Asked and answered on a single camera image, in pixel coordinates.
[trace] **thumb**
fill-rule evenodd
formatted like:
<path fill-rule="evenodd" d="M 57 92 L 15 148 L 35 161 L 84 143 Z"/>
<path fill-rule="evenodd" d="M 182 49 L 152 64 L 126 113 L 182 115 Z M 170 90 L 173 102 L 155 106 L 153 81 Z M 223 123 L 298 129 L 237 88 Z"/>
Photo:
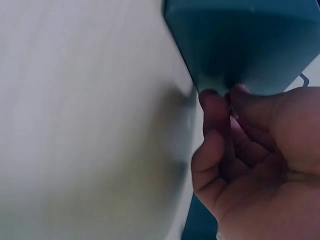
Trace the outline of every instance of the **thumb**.
<path fill-rule="evenodd" d="M 230 92 L 230 101 L 235 113 L 253 127 L 266 132 L 278 103 L 285 93 L 272 96 L 252 95 L 244 85 L 237 84 Z"/>

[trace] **finger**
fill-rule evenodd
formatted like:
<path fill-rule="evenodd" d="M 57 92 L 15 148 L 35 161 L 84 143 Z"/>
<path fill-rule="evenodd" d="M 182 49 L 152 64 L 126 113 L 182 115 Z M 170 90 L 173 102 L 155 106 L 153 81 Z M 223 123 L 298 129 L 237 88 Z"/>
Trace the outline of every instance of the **finger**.
<path fill-rule="evenodd" d="M 229 105 L 226 100 L 214 90 L 205 90 L 199 95 L 203 109 L 203 135 L 211 130 L 217 130 L 225 138 L 230 129 Z"/>
<path fill-rule="evenodd" d="M 230 119 L 235 155 L 249 167 L 262 162 L 270 154 L 269 151 L 258 143 L 251 141 L 236 119 L 233 117 Z"/>
<path fill-rule="evenodd" d="M 255 143 L 266 148 L 268 151 L 273 152 L 275 150 L 275 141 L 273 138 L 265 131 L 262 131 L 258 128 L 252 127 L 247 124 L 241 118 L 237 119 L 238 124 L 245 132 L 245 134 Z"/>
<path fill-rule="evenodd" d="M 199 96 L 203 108 L 203 135 L 209 131 L 218 131 L 225 142 L 225 154 L 220 162 L 219 170 L 223 179 L 231 182 L 248 170 L 243 162 L 235 157 L 232 146 L 229 105 L 226 100 L 215 92 L 204 91 Z"/>
<path fill-rule="evenodd" d="M 219 175 L 218 164 L 225 154 L 223 136 L 210 131 L 201 147 L 194 153 L 191 161 L 193 189 L 199 200 L 212 213 L 219 195 L 227 186 L 226 181 Z"/>
<path fill-rule="evenodd" d="M 230 92 L 230 100 L 240 119 L 269 132 L 273 112 L 284 95 L 285 93 L 273 96 L 252 95 L 242 85 L 236 85 Z"/>

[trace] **skin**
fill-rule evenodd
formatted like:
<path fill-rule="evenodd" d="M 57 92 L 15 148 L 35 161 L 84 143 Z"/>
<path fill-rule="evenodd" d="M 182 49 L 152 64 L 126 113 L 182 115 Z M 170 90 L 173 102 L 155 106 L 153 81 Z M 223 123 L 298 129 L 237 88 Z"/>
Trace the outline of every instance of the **skin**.
<path fill-rule="evenodd" d="M 225 239 L 320 239 L 320 88 L 255 96 L 237 85 L 199 101 L 193 188 Z"/>

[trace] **palm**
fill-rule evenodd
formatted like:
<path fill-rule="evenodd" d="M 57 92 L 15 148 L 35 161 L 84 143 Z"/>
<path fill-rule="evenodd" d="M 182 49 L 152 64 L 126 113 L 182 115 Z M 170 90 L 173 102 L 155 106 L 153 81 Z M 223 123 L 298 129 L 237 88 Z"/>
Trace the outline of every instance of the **palm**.
<path fill-rule="evenodd" d="M 304 157 L 299 142 L 285 134 L 274 140 L 242 116 L 230 121 L 227 102 L 216 94 L 200 102 L 205 141 L 193 156 L 193 187 L 226 240 L 317 239 L 320 190 L 317 177 L 304 171 L 315 167 L 297 164 Z"/>

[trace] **white surface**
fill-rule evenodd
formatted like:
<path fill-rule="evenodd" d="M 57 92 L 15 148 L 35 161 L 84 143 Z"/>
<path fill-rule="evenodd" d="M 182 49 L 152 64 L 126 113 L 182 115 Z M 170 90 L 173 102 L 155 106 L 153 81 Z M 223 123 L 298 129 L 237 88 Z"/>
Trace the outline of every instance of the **white surface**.
<path fill-rule="evenodd" d="M 161 2 L 1 6 L 2 239 L 178 239 L 201 121 Z"/>

